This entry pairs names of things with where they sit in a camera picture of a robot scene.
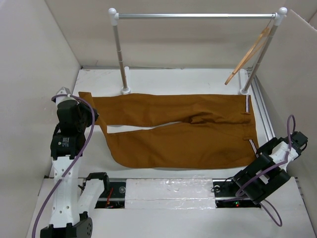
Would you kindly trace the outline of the brown trousers with striped trim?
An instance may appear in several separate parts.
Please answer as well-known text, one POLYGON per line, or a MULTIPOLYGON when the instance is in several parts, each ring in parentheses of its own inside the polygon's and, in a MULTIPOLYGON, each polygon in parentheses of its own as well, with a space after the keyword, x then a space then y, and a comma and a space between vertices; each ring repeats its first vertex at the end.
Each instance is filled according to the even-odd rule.
POLYGON ((122 166, 230 169, 247 166, 256 157, 249 95, 79 96, 98 111, 97 124, 122 166))

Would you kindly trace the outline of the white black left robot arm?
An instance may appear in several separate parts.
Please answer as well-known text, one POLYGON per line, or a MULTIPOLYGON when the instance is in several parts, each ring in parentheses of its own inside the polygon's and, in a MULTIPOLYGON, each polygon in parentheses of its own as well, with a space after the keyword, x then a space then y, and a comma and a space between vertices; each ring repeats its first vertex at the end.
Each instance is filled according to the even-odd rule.
POLYGON ((90 173, 81 194, 78 194, 80 159, 90 137, 86 128, 94 127, 97 111, 74 99, 57 103, 57 124, 51 141, 54 187, 48 198, 53 199, 49 224, 42 228, 42 238, 90 238, 93 212, 99 197, 109 194, 107 173, 90 173))

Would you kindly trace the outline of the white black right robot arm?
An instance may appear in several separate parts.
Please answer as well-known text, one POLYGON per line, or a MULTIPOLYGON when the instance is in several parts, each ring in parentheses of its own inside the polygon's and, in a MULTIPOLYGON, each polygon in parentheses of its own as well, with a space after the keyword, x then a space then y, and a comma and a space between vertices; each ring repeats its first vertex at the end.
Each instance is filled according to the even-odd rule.
POLYGON ((274 137, 257 151, 257 158, 238 172, 229 183, 230 192, 237 197, 243 194, 259 204, 290 180, 287 165, 301 156, 308 138, 300 131, 290 137, 274 137))

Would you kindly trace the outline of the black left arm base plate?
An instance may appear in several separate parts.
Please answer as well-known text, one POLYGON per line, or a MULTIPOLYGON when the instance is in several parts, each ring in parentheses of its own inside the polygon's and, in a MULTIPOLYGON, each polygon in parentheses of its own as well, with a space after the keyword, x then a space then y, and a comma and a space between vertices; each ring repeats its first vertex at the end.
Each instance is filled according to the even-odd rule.
POLYGON ((111 178, 109 190, 97 200, 96 209, 121 209, 125 207, 126 179, 111 178))

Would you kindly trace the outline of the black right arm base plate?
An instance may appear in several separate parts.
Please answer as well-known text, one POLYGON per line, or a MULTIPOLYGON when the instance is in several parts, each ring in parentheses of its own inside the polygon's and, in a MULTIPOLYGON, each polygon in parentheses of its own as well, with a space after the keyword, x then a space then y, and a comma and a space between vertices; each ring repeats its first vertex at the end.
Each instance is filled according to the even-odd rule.
POLYGON ((213 179, 211 193, 215 197, 215 207, 261 208, 261 205, 254 204, 246 195, 237 197, 235 193, 238 189, 239 186, 233 181, 233 177, 213 179))

